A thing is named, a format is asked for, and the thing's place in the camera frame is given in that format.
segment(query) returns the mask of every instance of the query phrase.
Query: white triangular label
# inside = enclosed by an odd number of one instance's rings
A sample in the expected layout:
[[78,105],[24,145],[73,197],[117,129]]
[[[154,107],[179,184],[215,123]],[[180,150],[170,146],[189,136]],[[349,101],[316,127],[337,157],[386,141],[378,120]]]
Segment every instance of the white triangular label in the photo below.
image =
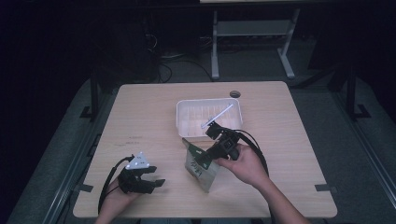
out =
[[128,163],[128,165],[125,166],[125,169],[135,170],[135,169],[143,169],[143,168],[148,168],[148,167],[149,167],[148,160],[146,160],[146,157],[145,157],[145,155],[143,155],[143,152],[140,152],[139,155],[135,156]]

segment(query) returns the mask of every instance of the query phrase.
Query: person's left hand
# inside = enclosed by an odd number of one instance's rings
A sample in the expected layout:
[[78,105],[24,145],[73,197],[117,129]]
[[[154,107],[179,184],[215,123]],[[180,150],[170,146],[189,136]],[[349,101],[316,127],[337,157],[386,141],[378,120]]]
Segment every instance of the person's left hand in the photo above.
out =
[[95,224],[110,223],[140,195],[142,193],[128,192],[125,194],[122,192],[119,188],[119,180],[116,178],[108,186],[107,196]]

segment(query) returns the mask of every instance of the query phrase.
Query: light wood table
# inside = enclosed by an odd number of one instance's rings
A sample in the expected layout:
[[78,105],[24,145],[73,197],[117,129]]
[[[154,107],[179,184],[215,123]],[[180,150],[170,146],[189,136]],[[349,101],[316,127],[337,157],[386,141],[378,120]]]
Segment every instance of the light wood table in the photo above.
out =
[[158,169],[144,179],[166,179],[152,194],[139,197],[123,217],[269,217],[268,205],[253,187],[220,168],[205,193],[184,168],[186,147],[177,134],[177,102],[190,99],[238,98],[243,127],[263,150],[276,185],[306,217],[334,217],[326,181],[283,82],[228,82],[124,85],[96,149],[74,208],[76,217],[96,217],[100,192],[110,169],[122,158],[143,151]]

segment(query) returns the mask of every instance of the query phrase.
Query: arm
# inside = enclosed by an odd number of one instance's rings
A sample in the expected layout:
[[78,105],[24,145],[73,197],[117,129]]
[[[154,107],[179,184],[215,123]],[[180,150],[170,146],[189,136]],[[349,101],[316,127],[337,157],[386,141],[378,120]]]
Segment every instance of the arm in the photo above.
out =
[[140,193],[128,192],[125,194],[118,188],[119,180],[116,178],[107,189],[107,196],[103,202],[101,212],[95,224],[108,224],[118,216],[129,204],[131,204]]
[[268,177],[254,151],[243,145],[238,145],[236,148],[239,150],[237,161],[220,158],[216,160],[216,163],[229,169],[238,179],[257,189],[268,202],[279,223],[309,223]]

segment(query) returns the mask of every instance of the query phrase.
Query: forearm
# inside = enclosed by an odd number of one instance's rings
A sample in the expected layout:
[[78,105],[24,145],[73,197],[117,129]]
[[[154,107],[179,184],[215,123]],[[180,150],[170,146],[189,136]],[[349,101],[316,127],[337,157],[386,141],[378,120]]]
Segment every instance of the forearm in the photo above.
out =
[[309,223],[269,178],[265,177],[253,187],[268,202],[278,223]]

